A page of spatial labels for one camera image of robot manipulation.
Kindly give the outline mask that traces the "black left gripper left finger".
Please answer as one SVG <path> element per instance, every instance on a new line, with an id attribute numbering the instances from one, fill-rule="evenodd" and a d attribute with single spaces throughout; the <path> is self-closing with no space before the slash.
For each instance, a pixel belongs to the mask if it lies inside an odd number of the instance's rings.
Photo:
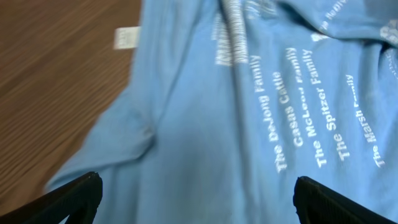
<path id="1" fill-rule="evenodd" d="M 1 216 L 1 224 L 92 224 L 103 197 L 96 172 L 79 178 Z"/>

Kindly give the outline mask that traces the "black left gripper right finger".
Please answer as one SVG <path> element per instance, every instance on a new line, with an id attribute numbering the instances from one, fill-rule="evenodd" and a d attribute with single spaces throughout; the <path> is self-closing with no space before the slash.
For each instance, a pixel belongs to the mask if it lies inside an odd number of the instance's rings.
<path id="1" fill-rule="evenodd" d="M 296 180 L 293 205 L 301 224 L 397 224 L 307 176 Z"/>

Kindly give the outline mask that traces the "light blue printed t-shirt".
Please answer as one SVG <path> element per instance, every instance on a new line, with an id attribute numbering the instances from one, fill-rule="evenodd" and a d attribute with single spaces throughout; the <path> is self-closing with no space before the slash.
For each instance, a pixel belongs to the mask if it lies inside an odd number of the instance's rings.
<path id="1" fill-rule="evenodd" d="M 145 1 L 132 78 L 47 184 L 95 223 L 298 223 L 307 176 L 397 220 L 397 1 Z"/>

